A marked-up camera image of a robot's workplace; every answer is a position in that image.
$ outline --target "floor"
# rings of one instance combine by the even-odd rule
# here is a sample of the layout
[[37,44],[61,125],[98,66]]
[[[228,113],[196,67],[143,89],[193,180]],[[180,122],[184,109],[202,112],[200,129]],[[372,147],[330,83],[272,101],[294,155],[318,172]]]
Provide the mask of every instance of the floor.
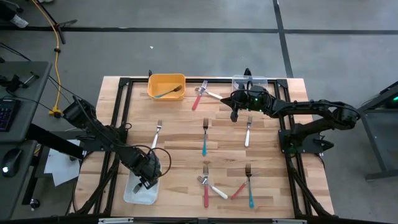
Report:
[[[32,3],[16,2],[25,9],[21,16],[31,26],[47,26]],[[58,65],[62,84],[94,105],[103,76],[147,75],[148,69],[230,77],[249,67],[254,75],[304,78],[309,98],[344,101],[356,107],[397,81],[396,35],[273,31],[282,26],[292,30],[397,30],[397,1],[279,0],[279,7],[280,17],[273,0],[55,0],[47,4],[59,22],[78,19],[78,27],[165,28],[158,32],[65,32],[67,44],[61,45]],[[189,28],[236,30],[188,32],[195,31]],[[0,41],[32,60],[54,61],[52,32],[2,30]],[[0,54],[6,60],[21,60],[3,49]],[[41,102],[52,107],[55,94],[49,83]],[[66,106],[62,100],[61,109]],[[51,131],[71,128],[63,120],[49,118],[44,108],[37,110],[34,122]],[[397,223],[398,179],[364,180],[364,175],[378,172],[379,167],[361,122],[349,131],[328,131],[326,138],[335,143],[325,153],[335,213],[343,218]],[[35,195],[42,206],[35,212],[20,207],[14,218],[63,215],[70,199],[65,192],[71,192],[72,185],[55,188],[51,181],[40,183]],[[54,201],[58,195],[61,199]]]

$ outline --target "wooden tabletop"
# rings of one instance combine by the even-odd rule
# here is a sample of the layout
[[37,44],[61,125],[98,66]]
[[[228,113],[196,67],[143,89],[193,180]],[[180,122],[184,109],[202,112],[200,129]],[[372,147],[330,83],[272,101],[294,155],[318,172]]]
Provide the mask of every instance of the wooden tabletop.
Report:
[[[110,124],[120,77],[104,77],[97,103],[97,117],[103,124]],[[288,79],[291,100],[307,101],[304,80]],[[201,98],[196,111],[195,87],[199,83],[187,83],[183,101],[159,102],[147,95],[147,84],[136,83],[132,89],[129,116],[132,124],[128,144],[152,144],[157,120],[163,121],[157,147],[172,156],[170,172],[160,178],[160,190],[155,204],[137,205],[123,200],[129,170],[119,166],[111,215],[114,217],[211,217],[211,218],[293,218],[292,199],[284,155],[280,152],[277,131],[279,120],[258,112],[240,111],[238,122],[232,123],[231,109],[208,95]],[[208,91],[223,97],[229,96],[231,84],[208,84]],[[123,112],[123,102],[119,121]],[[253,117],[250,145],[244,147],[246,122]],[[312,121],[310,115],[294,116],[296,123]],[[203,118],[209,118],[207,156],[202,156]],[[76,204],[80,208],[93,193],[100,179],[103,152],[92,153],[81,167],[76,187]],[[168,157],[157,152],[163,171],[169,165]],[[325,171],[319,158],[303,154],[307,184],[324,208],[333,213]],[[244,166],[251,163],[252,172],[261,173],[251,180],[255,209],[249,208],[249,194],[244,189],[235,200],[225,200],[209,190],[209,207],[203,206],[203,186],[197,181],[203,165],[209,165],[209,182],[232,196],[246,180]],[[104,191],[106,200],[108,187]],[[298,190],[303,212],[302,193]]]

